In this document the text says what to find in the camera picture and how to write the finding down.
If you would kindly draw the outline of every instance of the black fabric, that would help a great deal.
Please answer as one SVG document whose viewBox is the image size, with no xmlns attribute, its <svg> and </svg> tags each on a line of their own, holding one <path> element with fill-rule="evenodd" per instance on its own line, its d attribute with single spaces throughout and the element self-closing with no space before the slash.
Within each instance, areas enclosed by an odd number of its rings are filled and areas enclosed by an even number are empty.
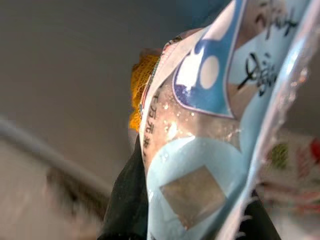
<svg viewBox="0 0 320 240">
<path fill-rule="evenodd" d="M 241 223 L 240 232 L 245 233 L 245 236 L 239 237 L 238 240 L 281 240 L 255 191 L 252 197 L 257 200 L 249 204 L 244 211 L 244 215 L 251 216 L 252 219 Z"/>
<path fill-rule="evenodd" d="M 281 240 L 260 200 L 249 204 L 244 214 L 252 219 L 241 223 L 239 231 L 245 235 L 238 240 Z M 146 240 L 147 225 L 145 170 L 137 139 L 133 155 L 114 184 L 98 240 Z"/>
<path fill-rule="evenodd" d="M 145 169 L 137 138 L 131 158 L 114 183 L 98 240 L 145 240 L 147 223 Z"/>
</svg>

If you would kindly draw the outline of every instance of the food package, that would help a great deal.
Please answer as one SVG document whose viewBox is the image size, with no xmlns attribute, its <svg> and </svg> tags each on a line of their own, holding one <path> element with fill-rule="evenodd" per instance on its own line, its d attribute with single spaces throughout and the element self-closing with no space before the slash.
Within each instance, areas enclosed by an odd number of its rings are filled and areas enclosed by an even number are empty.
<svg viewBox="0 0 320 240">
<path fill-rule="evenodd" d="M 148 240 L 231 240 L 306 80 L 318 0 L 232 0 L 165 45 L 139 103 Z"/>
</svg>

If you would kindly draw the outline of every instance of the plastic wrapper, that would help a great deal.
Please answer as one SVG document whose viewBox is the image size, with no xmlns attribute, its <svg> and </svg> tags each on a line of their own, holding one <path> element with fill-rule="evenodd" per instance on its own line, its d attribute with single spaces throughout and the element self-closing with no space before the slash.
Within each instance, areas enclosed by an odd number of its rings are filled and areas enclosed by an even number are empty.
<svg viewBox="0 0 320 240">
<path fill-rule="evenodd" d="M 282 129 L 257 187 L 266 208 L 320 214 L 320 140 Z"/>
<path fill-rule="evenodd" d="M 315 51 L 316 0 L 233 0 L 167 44 L 141 100 L 148 240 L 234 239 Z"/>
</svg>

